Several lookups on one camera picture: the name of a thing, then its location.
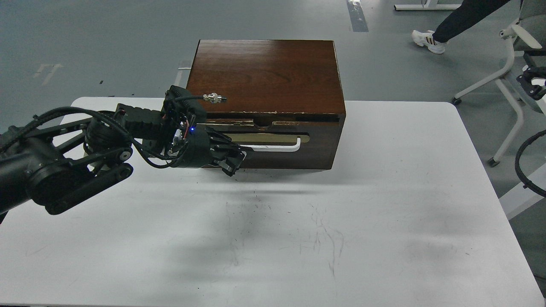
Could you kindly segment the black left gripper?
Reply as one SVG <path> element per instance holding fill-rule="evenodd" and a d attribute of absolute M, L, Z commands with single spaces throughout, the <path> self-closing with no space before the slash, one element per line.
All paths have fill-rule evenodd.
<path fill-rule="evenodd" d="M 247 150 L 232 142 L 232 138 L 205 126 L 189 132 L 185 140 L 181 130 L 177 130 L 169 154 L 175 155 L 170 165 L 172 168 L 219 166 L 226 175 L 232 177 L 240 169 Z"/>

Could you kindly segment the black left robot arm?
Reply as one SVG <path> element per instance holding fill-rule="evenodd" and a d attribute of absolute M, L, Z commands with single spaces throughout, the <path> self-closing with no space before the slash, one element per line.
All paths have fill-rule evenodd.
<path fill-rule="evenodd" d="M 129 178 L 136 151 L 158 168 L 220 167 L 233 176 L 251 148 L 210 127 L 197 103 L 148 110 L 59 107 L 1 134 L 1 217 L 33 200 L 60 214 Z"/>

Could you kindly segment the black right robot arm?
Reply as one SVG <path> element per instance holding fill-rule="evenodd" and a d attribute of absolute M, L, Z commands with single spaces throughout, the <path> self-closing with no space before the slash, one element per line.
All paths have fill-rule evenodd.
<path fill-rule="evenodd" d="M 529 66 L 524 72 L 519 75 L 516 78 L 516 81 L 520 84 L 521 88 L 524 90 L 524 93 L 526 93 L 531 99 L 535 100 L 537 104 L 539 105 L 540 109 L 545 112 L 545 103 L 540 104 L 539 101 L 543 101 L 544 95 L 546 93 L 545 85 L 538 85 L 534 84 L 533 80 L 536 78 L 545 78 L 546 75 L 546 68 L 545 67 L 536 67 L 536 66 Z M 545 136 L 546 131 L 540 131 L 521 144 L 520 148 L 517 150 L 516 156 L 515 156 L 515 172 L 517 177 L 520 179 L 520 181 L 523 183 L 524 188 L 528 188 L 535 194 L 540 195 L 541 197 L 546 196 L 546 191 L 539 186 L 535 185 L 521 170 L 520 166 L 520 158 L 523 152 L 525 151 L 525 148 L 527 146 L 530 146 L 533 142 L 538 140 L 538 138 Z"/>

